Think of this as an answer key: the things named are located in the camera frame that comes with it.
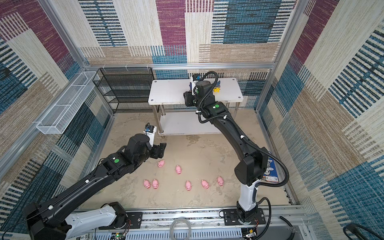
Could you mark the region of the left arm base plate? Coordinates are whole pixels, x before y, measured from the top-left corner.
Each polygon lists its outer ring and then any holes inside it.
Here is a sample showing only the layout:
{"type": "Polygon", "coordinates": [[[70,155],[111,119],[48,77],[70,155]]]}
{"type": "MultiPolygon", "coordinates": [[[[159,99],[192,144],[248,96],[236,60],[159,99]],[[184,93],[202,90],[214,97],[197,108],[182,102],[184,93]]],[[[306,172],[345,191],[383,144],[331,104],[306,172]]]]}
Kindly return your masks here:
{"type": "Polygon", "coordinates": [[[105,227],[99,227],[98,230],[127,230],[139,229],[142,223],[143,212],[127,212],[118,214],[116,219],[105,227]]]}

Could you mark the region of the blue yellow toy figure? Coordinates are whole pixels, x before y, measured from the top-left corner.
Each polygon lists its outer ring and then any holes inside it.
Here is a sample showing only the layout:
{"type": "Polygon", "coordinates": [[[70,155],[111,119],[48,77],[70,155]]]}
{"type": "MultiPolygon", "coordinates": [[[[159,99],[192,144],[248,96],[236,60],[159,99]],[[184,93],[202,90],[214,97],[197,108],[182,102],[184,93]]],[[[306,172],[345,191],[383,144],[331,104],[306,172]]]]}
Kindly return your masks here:
{"type": "Polygon", "coordinates": [[[221,89],[221,81],[217,81],[214,89],[213,89],[213,92],[214,93],[219,93],[220,92],[220,89],[221,89]]]}

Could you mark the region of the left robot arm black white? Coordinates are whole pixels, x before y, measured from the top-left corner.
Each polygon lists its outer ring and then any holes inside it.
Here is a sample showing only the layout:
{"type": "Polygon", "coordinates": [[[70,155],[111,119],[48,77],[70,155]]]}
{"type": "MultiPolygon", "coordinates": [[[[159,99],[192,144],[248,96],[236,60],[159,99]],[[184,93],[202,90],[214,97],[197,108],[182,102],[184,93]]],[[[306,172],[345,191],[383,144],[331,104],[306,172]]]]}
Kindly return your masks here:
{"type": "Polygon", "coordinates": [[[133,173],[147,159],[161,159],[166,143],[152,145],[145,134],[136,134],[126,146],[103,159],[88,175],[43,203],[24,209],[27,229],[33,240],[68,240],[97,228],[127,230],[132,221],[119,202],[99,209],[75,213],[81,204],[100,190],[133,173]]]}

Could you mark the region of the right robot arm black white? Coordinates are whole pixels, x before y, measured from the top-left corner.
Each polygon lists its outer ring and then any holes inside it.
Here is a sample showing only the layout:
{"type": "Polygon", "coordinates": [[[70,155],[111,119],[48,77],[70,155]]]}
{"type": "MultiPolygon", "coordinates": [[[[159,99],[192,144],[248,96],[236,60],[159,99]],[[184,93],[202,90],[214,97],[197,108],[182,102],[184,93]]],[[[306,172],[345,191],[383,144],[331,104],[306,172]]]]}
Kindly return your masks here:
{"type": "Polygon", "coordinates": [[[199,123],[210,123],[216,127],[233,147],[239,158],[235,167],[235,175],[241,183],[241,195],[237,201],[237,214],[240,223],[247,224],[255,220],[258,213],[257,188],[266,186],[282,187],[288,183],[290,174],[281,160],[273,156],[266,148],[260,148],[244,133],[235,122],[228,108],[218,102],[214,96],[214,88],[219,82],[216,72],[205,75],[194,74],[190,82],[190,90],[184,92],[185,105],[196,107],[199,123]],[[267,170],[268,159],[273,159],[284,171],[284,179],[279,183],[263,182],[267,170]]]}

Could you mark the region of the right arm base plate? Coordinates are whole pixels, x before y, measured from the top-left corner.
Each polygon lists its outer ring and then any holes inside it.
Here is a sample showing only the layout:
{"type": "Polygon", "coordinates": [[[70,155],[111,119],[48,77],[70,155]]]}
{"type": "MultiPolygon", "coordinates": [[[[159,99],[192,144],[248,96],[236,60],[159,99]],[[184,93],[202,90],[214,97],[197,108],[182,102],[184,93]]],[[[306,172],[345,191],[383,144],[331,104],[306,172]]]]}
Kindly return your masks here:
{"type": "Polygon", "coordinates": [[[236,225],[265,225],[267,223],[264,212],[261,208],[248,220],[241,220],[237,209],[223,209],[219,211],[219,217],[224,219],[225,226],[236,225]]]}

